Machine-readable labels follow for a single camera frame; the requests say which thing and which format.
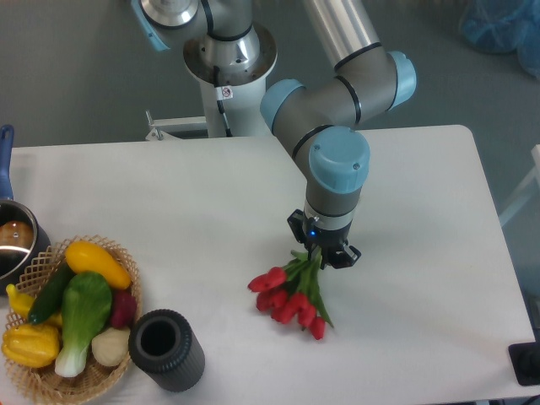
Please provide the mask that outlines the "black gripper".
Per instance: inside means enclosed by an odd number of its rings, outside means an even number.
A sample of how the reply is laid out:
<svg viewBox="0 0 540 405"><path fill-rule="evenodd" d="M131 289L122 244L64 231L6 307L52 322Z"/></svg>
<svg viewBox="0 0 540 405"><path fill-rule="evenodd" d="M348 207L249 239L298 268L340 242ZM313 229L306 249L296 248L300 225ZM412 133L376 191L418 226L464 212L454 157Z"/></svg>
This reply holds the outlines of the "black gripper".
<svg viewBox="0 0 540 405"><path fill-rule="evenodd" d="M309 252L309 257L320 254L320 269L352 267L361 257L361 252L348 244L352 222L346 222L345 217L314 216L295 209L287 223L296 241Z"/></svg>

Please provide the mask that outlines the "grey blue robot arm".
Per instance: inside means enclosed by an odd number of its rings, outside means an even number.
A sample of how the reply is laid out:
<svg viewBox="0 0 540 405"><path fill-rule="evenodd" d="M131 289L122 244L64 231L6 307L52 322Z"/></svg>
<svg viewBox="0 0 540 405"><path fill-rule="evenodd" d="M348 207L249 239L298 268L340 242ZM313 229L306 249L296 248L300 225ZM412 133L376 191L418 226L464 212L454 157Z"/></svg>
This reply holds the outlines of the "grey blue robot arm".
<svg viewBox="0 0 540 405"><path fill-rule="evenodd" d="M352 267L348 242L370 146L358 125L409 100L416 72L386 51L360 1L307 1L313 28L333 68L322 88L294 79L267 84L278 50L253 19L249 1L134 1L132 11L156 51L180 46L199 82L201 117L150 120L150 131L203 130L211 138L273 135L307 185L305 205L288 219L295 239L323 267Z"/></svg>

